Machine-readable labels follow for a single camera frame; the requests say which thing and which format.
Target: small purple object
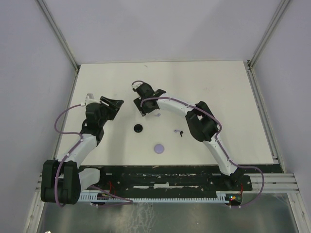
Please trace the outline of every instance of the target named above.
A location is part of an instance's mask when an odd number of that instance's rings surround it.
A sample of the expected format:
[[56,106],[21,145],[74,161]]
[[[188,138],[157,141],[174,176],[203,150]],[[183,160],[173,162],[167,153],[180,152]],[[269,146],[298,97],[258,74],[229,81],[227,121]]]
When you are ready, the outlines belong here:
[[155,153],[162,154],[164,151],[164,146],[162,144],[155,145]]

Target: wire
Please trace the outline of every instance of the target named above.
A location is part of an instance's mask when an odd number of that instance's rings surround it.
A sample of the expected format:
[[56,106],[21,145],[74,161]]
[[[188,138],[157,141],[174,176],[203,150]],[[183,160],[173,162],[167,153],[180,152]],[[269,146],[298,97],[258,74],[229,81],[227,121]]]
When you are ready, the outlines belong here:
[[144,81],[141,81],[141,80],[136,80],[136,81],[132,82],[132,86],[133,86],[135,83],[145,83],[145,82],[144,82]]
[[76,135],[79,135],[80,136],[80,140],[68,151],[68,153],[64,156],[64,158],[62,159],[62,161],[60,162],[60,164],[58,165],[58,168],[57,168],[57,172],[56,172],[56,176],[55,176],[55,182],[54,182],[54,195],[55,195],[55,202],[56,204],[59,206],[59,207],[64,207],[65,204],[61,204],[59,202],[59,198],[58,198],[58,177],[59,177],[59,173],[60,173],[60,170],[62,168],[62,165],[64,163],[64,161],[69,157],[70,153],[81,143],[81,141],[83,140],[83,136],[82,134],[78,133],[78,132],[62,132],[62,131],[59,131],[58,128],[57,128],[57,122],[59,120],[59,118],[67,111],[69,111],[70,109],[73,109],[73,108],[76,108],[76,107],[80,107],[81,105],[80,104],[77,104],[77,105],[74,105],[64,111],[62,111],[62,113],[56,118],[56,121],[54,123],[54,129],[56,132],[60,133],[60,134],[76,134]]
[[131,205],[131,204],[134,203],[133,200],[130,200],[130,199],[127,199],[127,198],[118,197],[118,196],[116,196],[116,195],[114,195],[114,194],[111,194],[111,193],[106,192],[105,190],[102,190],[102,189],[99,188],[99,187],[96,187],[96,186],[91,185],[89,188],[95,188],[95,189],[97,189],[97,190],[99,190],[99,191],[101,191],[101,192],[107,194],[108,196],[111,196],[111,197],[116,198],[116,199],[120,199],[120,200],[125,200],[125,201],[127,201],[127,202],[120,202],[120,203],[115,203],[115,204],[110,204],[110,205],[101,205],[100,207],[111,207],[111,206],[117,206],[117,205]]
[[181,101],[181,100],[178,100],[178,99],[175,99],[175,98],[170,98],[170,97],[151,97],[151,98],[146,98],[146,99],[144,99],[144,100],[141,101],[140,106],[142,107],[142,104],[143,104],[145,101],[148,101],[148,100],[173,100],[173,101],[175,101],[175,102],[178,102],[178,103],[183,104],[183,105],[185,105],[185,106],[187,106],[187,107],[190,107],[190,108],[193,108],[193,109],[195,109],[195,110],[198,110],[198,111],[200,111],[201,113],[205,114],[206,116],[208,116],[209,118],[211,118],[212,120],[214,120],[214,121],[219,125],[219,130],[218,130],[218,132],[217,132],[216,135],[215,135],[215,139],[216,139],[218,145],[220,146],[220,148],[222,149],[222,151],[224,152],[224,154],[225,154],[227,160],[228,160],[232,165],[234,165],[234,166],[236,166],[236,167],[239,167],[239,168],[242,168],[242,169],[255,169],[255,170],[257,170],[257,171],[261,174],[261,176],[262,176],[262,185],[261,185],[261,189],[260,189],[259,193],[257,194],[257,196],[256,196],[254,199],[252,199],[251,201],[249,201],[248,203],[242,204],[242,205],[240,205],[240,206],[230,206],[230,207],[232,207],[232,208],[246,207],[246,206],[252,204],[253,202],[255,202],[255,201],[261,196],[262,191],[263,191],[263,188],[264,188],[264,175],[263,175],[262,170],[259,169],[259,168],[256,167],[256,166],[242,166],[242,165],[238,165],[238,164],[234,163],[234,162],[230,159],[230,157],[229,157],[227,151],[224,149],[224,147],[222,146],[221,142],[218,140],[218,135],[219,135],[219,133],[221,132],[221,130],[223,129],[223,126],[221,125],[221,123],[219,122],[219,120],[217,120],[214,116],[212,116],[211,114],[207,113],[206,111],[204,111],[204,110],[202,110],[202,109],[200,109],[200,108],[198,108],[198,107],[196,107],[196,106],[189,105],[189,104],[187,104],[187,103],[185,103],[185,102],[183,102],[183,101]]

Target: white table surface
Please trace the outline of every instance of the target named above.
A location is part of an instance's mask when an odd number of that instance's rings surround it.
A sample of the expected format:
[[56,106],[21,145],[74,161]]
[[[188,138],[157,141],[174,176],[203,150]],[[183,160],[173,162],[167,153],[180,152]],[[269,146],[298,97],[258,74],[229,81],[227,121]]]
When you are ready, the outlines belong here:
[[[192,103],[206,102],[224,129],[222,139],[231,157],[240,164],[272,164],[266,136],[242,61],[151,62],[83,64],[71,105],[82,102],[87,93],[96,99],[105,96],[124,100],[114,121],[104,126],[99,146],[83,165],[214,165],[216,161],[190,135],[186,120],[170,112],[156,110],[142,117],[133,103],[137,94],[131,83],[143,80],[154,90],[163,89]],[[80,131],[85,107],[70,110],[65,131]],[[133,127],[143,126],[141,133]],[[183,130],[183,137],[174,130]],[[64,135],[58,158],[77,139]],[[154,152],[156,144],[165,148]]]

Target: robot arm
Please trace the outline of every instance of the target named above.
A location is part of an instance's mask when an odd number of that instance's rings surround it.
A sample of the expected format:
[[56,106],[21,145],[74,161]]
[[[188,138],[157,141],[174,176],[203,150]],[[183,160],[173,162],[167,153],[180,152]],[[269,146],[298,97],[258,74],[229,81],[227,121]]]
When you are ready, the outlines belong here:
[[[57,184],[57,193],[60,203],[75,204],[81,191],[100,180],[100,171],[95,168],[86,168],[79,172],[79,167],[87,155],[95,149],[104,135],[103,126],[108,120],[113,120],[124,101],[110,100],[101,97],[95,101],[92,96],[87,96],[86,119],[82,124],[80,134],[81,142],[71,150],[70,154],[64,154],[68,158],[60,168]],[[54,184],[57,169],[60,165],[58,160],[47,160],[42,169],[41,200],[55,202]]]
[[[203,142],[209,149],[219,166],[220,172],[230,177],[233,182],[237,181],[237,174],[241,176],[241,172],[228,161],[225,153],[216,141],[215,136],[219,130],[217,122],[191,107],[196,106],[210,115],[213,115],[206,103],[200,101],[198,104],[190,104],[181,101],[161,89],[154,91],[147,83],[135,85],[133,86],[133,90],[138,93],[138,98],[134,100],[134,103],[142,116],[145,116],[155,109],[161,109],[185,117],[191,135],[196,140]],[[154,97],[160,99],[143,101],[144,99]],[[220,135],[217,136],[217,140],[221,141]]]

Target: white wall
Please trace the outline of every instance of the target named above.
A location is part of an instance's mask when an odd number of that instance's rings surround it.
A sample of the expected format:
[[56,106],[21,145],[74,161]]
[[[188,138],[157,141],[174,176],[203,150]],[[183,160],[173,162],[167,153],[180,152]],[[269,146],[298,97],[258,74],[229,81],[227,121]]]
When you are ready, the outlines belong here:
[[280,0],[46,2],[82,64],[250,59]]
[[292,1],[255,67],[268,115],[311,214],[311,1]]
[[74,69],[34,0],[0,3],[0,231],[20,233]]

